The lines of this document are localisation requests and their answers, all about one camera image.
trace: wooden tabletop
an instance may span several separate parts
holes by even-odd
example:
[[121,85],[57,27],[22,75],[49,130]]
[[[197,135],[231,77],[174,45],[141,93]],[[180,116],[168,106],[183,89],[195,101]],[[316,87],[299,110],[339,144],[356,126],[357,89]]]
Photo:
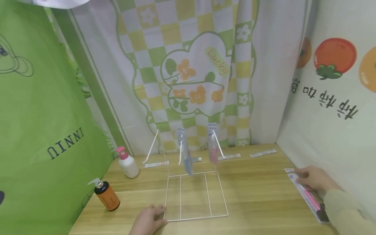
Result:
[[[276,149],[277,153],[250,158],[250,154]],[[170,222],[156,234],[164,235],[333,235],[332,226],[318,223],[307,204],[286,175],[284,168],[293,165],[275,144],[233,147],[225,155],[240,153],[240,158],[218,163],[223,194],[229,216],[204,220]],[[194,172],[212,171],[208,152],[192,152],[203,161],[193,164]],[[151,203],[164,204],[167,186],[166,166],[143,168],[144,157],[136,157],[140,174],[128,179],[118,160],[114,160],[103,180],[108,181],[121,203],[108,212],[93,195],[69,234],[127,235],[136,215]],[[178,154],[167,154],[170,174],[185,174],[178,165]],[[147,163],[162,162],[163,155],[150,156]],[[209,216],[208,194],[212,215],[226,213],[218,177],[214,173],[182,177],[182,218]],[[179,219],[180,177],[169,180],[166,218]]]

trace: white pump bottle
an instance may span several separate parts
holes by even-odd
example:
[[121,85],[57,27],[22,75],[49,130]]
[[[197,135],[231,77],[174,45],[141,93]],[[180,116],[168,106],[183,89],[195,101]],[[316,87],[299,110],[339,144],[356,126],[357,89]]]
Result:
[[135,159],[128,155],[124,146],[118,147],[116,152],[119,153],[119,165],[123,169],[124,174],[131,179],[136,177],[139,173],[139,169]]

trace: sleeve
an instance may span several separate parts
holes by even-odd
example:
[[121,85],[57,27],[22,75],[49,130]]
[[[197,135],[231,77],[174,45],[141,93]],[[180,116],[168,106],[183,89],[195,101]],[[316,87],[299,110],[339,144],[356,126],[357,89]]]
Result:
[[347,193],[329,190],[324,203],[325,212],[340,235],[376,235],[376,225],[364,217],[358,203]]

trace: green cloth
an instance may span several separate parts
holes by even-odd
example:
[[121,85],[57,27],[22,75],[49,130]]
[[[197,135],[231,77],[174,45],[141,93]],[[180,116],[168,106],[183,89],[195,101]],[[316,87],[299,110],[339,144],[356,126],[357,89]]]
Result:
[[45,10],[0,12],[0,234],[67,234],[113,158]]

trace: white wire rack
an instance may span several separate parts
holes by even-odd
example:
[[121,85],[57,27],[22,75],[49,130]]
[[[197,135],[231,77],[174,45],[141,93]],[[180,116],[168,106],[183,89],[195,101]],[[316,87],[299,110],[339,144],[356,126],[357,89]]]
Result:
[[[150,153],[152,151],[152,148],[154,146],[154,143],[155,143],[155,139],[157,138],[159,134],[159,130],[157,130],[157,133],[155,134],[155,137],[154,137],[154,140],[153,140],[153,143],[150,147],[150,150],[149,150],[149,153],[144,161],[147,162],[148,159],[149,159],[149,156],[150,156]],[[223,152],[222,152],[222,149],[219,145],[219,141],[218,141],[218,138],[217,138],[217,135],[215,134],[215,132],[213,132],[213,135],[217,141],[217,144],[219,146],[219,150],[220,150],[220,153],[221,155],[224,157],[223,155]],[[210,212],[210,216],[206,216],[206,217],[192,217],[192,218],[182,218],[182,176],[188,176],[188,174],[179,174],[179,175],[171,175],[170,174],[170,170],[169,170],[169,167],[168,167],[168,164],[167,164],[167,157],[166,157],[166,153],[165,153],[165,150],[163,148],[163,144],[161,144],[162,146],[162,151],[163,151],[163,155],[164,155],[164,158],[165,158],[165,161],[166,161],[166,167],[167,167],[167,173],[168,173],[168,177],[167,177],[167,187],[166,187],[166,198],[165,198],[165,206],[167,206],[167,194],[168,194],[168,184],[170,182],[170,178],[173,178],[173,177],[179,177],[180,178],[180,217],[179,219],[173,219],[173,220],[168,220],[169,222],[176,222],[176,221],[187,221],[187,220],[201,220],[201,219],[209,219],[209,218],[220,218],[220,217],[226,217],[229,215],[229,211],[227,209],[227,204],[226,204],[226,200],[224,198],[224,194],[223,194],[223,189],[222,189],[222,184],[221,184],[221,180],[219,178],[219,174],[218,174],[218,171],[217,171],[217,168],[215,167],[215,170],[214,171],[206,171],[206,172],[199,172],[199,173],[193,173],[193,177],[195,175],[200,175],[200,174],[204,174],[204,177],[205,177],[205,184],[206,184],[206,193],[208,195],[208,204],[209,204],[209,212]],[[181,162],[181,158],[182,158],[182,146],[183,144],[180,145],[180,156],[179,156],[179,164]],[[222,194],[222,198],[223,198],[223,203],[224,203],[224,207],[226,209],[226,213],[225,214],[222,214],[222,215],[213,215],[212,214],[212,209],[211,209],[211,205],[210,205],[210,197],[209,197],[209,188],[208,188],[208,181],[206,179],[206,174],[209,174],[209,173],[215,173],[217,174],[217,177],[218,177],[218,182],[219,182],[219,186],[220,186],[220,189],[221,189],[221,194]]]

